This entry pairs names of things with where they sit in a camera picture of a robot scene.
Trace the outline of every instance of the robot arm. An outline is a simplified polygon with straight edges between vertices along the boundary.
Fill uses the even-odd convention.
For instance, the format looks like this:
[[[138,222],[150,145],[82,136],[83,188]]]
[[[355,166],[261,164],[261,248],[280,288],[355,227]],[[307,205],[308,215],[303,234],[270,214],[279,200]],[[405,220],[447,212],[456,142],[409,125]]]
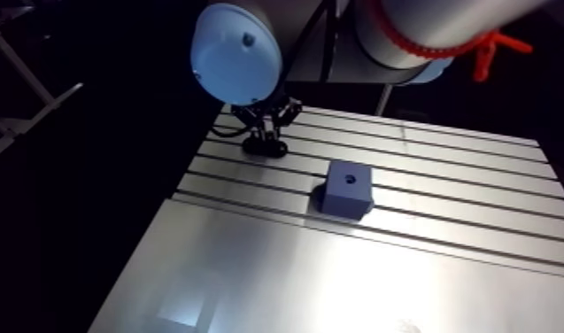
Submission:
[[[235,115],[246,125],[233,133],[215,128],[213,133],[238,136],[256,128],[253,136],[259,140],[277,141],[279,127],[289,125],[300,109],[283,94],[286,81],[424,81],[428,71],[437,71],[430,77],[442,71],[429,66],[434,59],[482,44],[488,51],[478,52],[478,61],[489,64],[496,42],[530,49],[495,29],[547,1],[218,1],[197,20],[191,66],[202,87],[235,105]],[[282,110],[290,112],[278,114]],[[264,129],[266,116],[277,120],[272,132]]]

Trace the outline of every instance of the blue cube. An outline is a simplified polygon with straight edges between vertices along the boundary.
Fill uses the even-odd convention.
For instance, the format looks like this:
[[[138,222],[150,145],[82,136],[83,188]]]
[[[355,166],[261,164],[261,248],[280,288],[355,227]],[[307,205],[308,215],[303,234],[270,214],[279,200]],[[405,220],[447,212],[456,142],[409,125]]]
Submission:
[[[321,212],[360,220],[375,205],[372,188],[370,166],[332,160],[327,171]]]

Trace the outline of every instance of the aluminum table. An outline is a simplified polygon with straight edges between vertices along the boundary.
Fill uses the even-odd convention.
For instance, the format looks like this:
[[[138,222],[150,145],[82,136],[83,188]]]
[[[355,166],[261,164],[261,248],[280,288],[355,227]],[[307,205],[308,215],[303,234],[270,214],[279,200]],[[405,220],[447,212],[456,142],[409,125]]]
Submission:
[[[89,332],[564,333],[564,189],[537,142],[311,107],[282,132],[282,159],[206,137]],[[358,223],[313,208],[331,159],[373,168]]]

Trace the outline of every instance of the metal stand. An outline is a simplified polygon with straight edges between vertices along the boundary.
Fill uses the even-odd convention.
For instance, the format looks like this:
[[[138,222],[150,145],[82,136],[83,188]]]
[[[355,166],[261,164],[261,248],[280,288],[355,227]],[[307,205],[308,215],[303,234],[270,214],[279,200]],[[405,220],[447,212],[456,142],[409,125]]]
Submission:
[[[391,96],[392,90],[392,84],[385,84],[385,87],[382,89],[381,98],[379,99],[379,105],[376,106],[375,116],[382,117],[382,114],[385,111],[385,106],[387,106],[387,102],[389,102],[389,97]]]
[[[33,7],[20,7],[14,9],[7,9],[3,12],[3,19],[15,19],[18,16],[30,12]],[[19,75],[27,82],[29,87],[35,94],[41,98],[45,106],[40,110],[33,119],[21,120],[12,118],[0,118],[0,133],[3,137],[0,139],[0,153],[9,147],[14,140],[14,137],[19,134],[25,134],[29,131],[38,121],[44,118],[50,111],[58,109],[61,104],[69,98],[75,91],[83,86],[83,83],[77,83],[69,90],[65,91],[58,97],[54,97],[38,78],[27,67],[26,63],[17,55],[13,47],[3,38],[0,31],[0,51],[3,55],[13,64]]]

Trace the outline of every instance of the black cable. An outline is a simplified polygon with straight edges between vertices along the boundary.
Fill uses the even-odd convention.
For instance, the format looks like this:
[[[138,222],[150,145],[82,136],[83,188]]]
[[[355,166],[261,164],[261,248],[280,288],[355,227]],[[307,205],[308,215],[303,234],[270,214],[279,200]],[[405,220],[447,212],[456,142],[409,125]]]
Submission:
[[[323,61],[319,82],[327,82],[336,54],[337,38],[337,0],[327,0],[327,24],[325,26],[325,43],[323,44]]]
[[[314,29],[314,26],[317,24],[317,22],[319,21],[319,19],[323,15],[323,12],[326,9],[327,9],[327,0],[322,0],[321,3],[319,4],[319,6],[317,6],[317,9],[314,10],[313,15],[311,15],[311,18],[308,19],[308,21],[306,22],[305,27],[302,29],[302,31],[300,32],[300,35],[298,36],[298,39],[296,40],[294,45],[292,45],[290,52],[288,52],[288,54],[286,55],[286,58],[283,62],[284,67],[283,67],[282,73],[280,74],[280,78],[279,78],[277,84],[275,85],[274,91],[266,99],[266,101],[267,101],[266,107],[263,108],[263,112],[259,115],[259,117],[257,119],[255,119],[255,121],[252,124],[250,124],[250,125],[248,125],[244,128],[240,128],[237,131],[230,132],[230,133],[223,133],[223,132],[220,132],[215,127],[212,127],[212,129],[211,129],[212,133],[214,133],[215,135],[217,135],[219,137],[241,136],[244,133],[250,131],[251,128],[254,128],[257,124],[259,124],[263,120],[263,117],[265,117],[265,114],[267,113],[267,111],[269,109],[271,109],[272,106],[274,106],[274,103],[277,100],[277,97],[279,97],[278,95],[282,91],[283,83],[286,82],[286,78],[288,77],[288,74],[290,74],[290,69],[292,68],[294,61],[297,58],[298,52],[300,51],[300,48],[302,48],[302,45],[306,41],[306,37],[308,37],[308,35],[311,34],[311,32]]]

